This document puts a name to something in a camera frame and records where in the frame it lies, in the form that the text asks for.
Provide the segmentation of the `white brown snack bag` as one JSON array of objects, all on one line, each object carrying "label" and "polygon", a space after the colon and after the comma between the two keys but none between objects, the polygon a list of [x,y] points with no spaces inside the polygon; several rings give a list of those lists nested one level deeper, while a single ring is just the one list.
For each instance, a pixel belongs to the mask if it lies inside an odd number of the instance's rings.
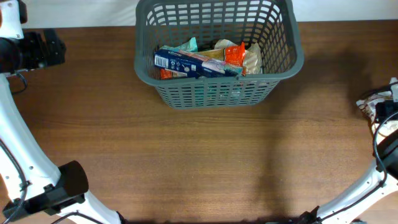
[{"label": "white brown snack bag", "polygon": [[379,102],[393,100],[397,102],[397,78],[390,79],[388,85],[377,89],[369,90],[364,93],[356,102],[356,105],[369,118],[370,130],[374,134],[381,123],[375,122],[376,109],[375,106]]}]

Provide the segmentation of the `beige paper pouch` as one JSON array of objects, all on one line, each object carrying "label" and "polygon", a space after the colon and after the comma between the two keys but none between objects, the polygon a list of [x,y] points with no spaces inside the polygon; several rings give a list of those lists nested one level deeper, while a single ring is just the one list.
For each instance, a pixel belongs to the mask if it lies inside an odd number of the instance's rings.
[{"label": "beige paper pouch", "polygon": [[235,66],[243,67],[243,75],[253,75],[262,72],[262,55],[258,43],[252,44],[244,51],[244,42],[237,45],[230,40],[217,41],[214,49],[224,49],[224,60]]}]

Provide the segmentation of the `teal small snack packet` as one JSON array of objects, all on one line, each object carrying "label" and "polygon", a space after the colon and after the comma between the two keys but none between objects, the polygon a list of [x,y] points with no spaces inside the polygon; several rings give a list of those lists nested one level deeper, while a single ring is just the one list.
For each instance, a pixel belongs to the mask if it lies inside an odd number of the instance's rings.
[{"label": "teal small snack packet", "polygon": [[176,52],[178,52],[179,50],[186,51],[186,52],[198,52],[197,40],[195,37],[192,37],[188,42],[186,42],[182,45],[179,45],[177,47],[163,45],[160,49],[173,50]]}]

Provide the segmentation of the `orange cracker package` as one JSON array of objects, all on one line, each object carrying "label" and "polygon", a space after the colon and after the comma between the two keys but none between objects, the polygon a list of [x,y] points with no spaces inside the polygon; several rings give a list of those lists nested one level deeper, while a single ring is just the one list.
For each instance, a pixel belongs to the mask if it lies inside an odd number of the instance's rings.
[{"label": "orange cracker package", "polygon": [[154,55],[154,65],[161,69],[161,79],[220,78],[245,74],[244,44],[201,52],[186,47],[163,46]]}]

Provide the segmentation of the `green snack bag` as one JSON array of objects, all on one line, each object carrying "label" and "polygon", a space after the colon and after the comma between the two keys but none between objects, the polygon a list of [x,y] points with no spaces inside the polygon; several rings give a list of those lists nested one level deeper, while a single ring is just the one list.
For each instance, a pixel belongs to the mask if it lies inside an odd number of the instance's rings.
[{"label": "green snack bag", "polygon": [[247,90],[244,82],[208,82],[195,86],[193,93],[197,106],[229,106],[247,101]]}]

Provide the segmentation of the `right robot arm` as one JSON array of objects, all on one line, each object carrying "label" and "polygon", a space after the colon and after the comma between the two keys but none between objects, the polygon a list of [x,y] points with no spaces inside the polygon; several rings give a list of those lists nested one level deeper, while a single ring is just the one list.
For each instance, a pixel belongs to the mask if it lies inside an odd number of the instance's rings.
[{"label": "right robot arm", "polygon": [[371,121],[374,160],[343,193],[303,213],[297,223],[353,223],[376,202],[397,192],[397,101],[378,95],[357,105]]}]

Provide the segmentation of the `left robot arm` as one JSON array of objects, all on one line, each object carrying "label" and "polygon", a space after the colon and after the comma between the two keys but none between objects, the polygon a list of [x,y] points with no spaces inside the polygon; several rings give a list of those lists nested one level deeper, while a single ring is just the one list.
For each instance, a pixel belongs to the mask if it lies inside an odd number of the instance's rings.
[{"label": "left robot arm", "polygon": [[20,39],[1,38],[1,177],[9,202],[5,222],[36,213],[57,215],[60,223],[125,223],[123,216],[103,205],[89,190],[77,161],[56,166],[43,152],[14,102],[9,78],[27,82],[22,72],[60,65],[66,46],[54,29],[25,32]]}]

